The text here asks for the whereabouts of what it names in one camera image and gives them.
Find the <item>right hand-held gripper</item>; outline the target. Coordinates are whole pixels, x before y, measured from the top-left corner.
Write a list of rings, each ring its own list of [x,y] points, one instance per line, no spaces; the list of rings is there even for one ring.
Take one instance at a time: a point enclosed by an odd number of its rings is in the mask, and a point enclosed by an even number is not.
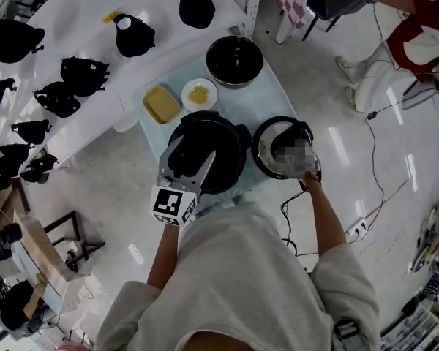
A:
[[[317,158],[307,140],[294,140],[277,149],[273,171],[287,178],[303,179],[306,173],[316,172]]]

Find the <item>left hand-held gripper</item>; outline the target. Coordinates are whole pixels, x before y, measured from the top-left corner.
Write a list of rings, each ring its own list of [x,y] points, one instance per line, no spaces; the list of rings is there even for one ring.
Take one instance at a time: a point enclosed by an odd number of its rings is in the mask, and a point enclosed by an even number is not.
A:
[[[212,151],[193,176],[184,176],[186,159],[183,149],[184,136],[176,138],[162,153],[157,174],[157,184],[151,189],[150,214],[163,224],[183,227],[203,193],[202,185],[216,158]]]

